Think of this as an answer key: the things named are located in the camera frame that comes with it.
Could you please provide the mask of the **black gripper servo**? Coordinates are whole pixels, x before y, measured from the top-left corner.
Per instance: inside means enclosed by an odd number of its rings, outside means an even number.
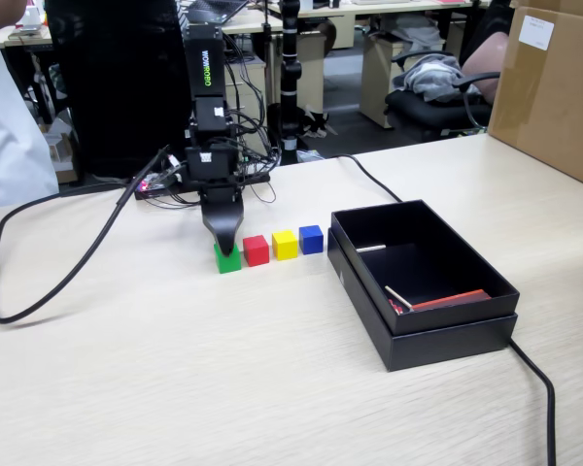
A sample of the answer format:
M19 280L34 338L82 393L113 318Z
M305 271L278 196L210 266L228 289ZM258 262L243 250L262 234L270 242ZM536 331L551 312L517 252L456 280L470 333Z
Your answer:
M221 254L230 256L244 218L241 190L232 186L239 184L239 150L215 143L205 148L186 148L184 156L183 189L201 190L203 223L214 236Z

